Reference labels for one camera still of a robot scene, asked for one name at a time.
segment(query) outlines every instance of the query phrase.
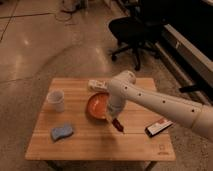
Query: table leg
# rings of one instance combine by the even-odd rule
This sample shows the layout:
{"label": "table leg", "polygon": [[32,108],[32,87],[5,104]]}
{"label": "table leg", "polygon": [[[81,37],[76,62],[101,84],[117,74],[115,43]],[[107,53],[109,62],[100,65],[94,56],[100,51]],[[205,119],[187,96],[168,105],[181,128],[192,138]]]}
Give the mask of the table leg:
{"label": "table leg", "polygon": [[54,161],[52,160],[46,160],[45,161],[48,166],[50,166],[54,171],[62,171],[63,169],[58,166]]}
{"label": "table leg", "polygon": [[148,166],[144,169],[145,171],[150,171],[157,164],[156,161],[151,161]]}

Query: orange bowl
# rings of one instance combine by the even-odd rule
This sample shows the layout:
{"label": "orange bowl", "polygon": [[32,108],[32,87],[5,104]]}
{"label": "orange bowl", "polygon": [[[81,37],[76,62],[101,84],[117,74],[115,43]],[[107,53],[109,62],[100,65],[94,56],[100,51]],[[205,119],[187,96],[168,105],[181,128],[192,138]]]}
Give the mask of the orange bowl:
{"label": "orange bowl", "polygon": [[96,93],[87,102],[86,112],[96,119],[105,120],[108,93]]}

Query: red marker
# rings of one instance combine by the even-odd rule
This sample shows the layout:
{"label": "red marker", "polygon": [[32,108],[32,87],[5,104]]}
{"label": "red marker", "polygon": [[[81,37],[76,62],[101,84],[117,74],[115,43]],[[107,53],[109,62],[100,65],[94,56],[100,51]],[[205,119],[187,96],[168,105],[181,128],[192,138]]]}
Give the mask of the red marker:
{"label": "red marker", "polygon": [[120,122],[117,119],[114,119],[112,121],[113,126],[119,131],[124,133],[124,127],[120,124]]}

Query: black chair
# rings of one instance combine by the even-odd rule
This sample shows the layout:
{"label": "black chair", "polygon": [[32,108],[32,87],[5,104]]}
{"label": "black chair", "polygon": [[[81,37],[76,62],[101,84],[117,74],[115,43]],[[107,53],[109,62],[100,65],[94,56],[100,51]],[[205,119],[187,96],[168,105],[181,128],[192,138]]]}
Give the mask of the black chair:
{"label": "black chair", "polygon": [[109,29],[116,37],[118,45],[122,42],[128,46],[112,53],[112,60],[116,54],[132,49],[136,56],[135,70],[140,70],[138,48],[157,52],[156,49],[146,46],[146,42],[156,43],[161,35],[162,28],[167,24],[167,16],[173,9],[173,0],[141,0],[138,3],[126,3],[130,17],[114,19],[109,23]]}

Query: chair wheel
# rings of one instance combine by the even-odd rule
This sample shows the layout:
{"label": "chair wheel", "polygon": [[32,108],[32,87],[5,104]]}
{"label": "chair wheel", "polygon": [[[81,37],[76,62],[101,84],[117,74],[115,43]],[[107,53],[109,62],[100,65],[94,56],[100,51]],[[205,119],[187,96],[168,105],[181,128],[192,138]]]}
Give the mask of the chair wheel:
{"label": "chair wheel", "polygon": [[115,56],[115,55],[112,55],[112,61],[116,61],[117,60],[117,56]]}

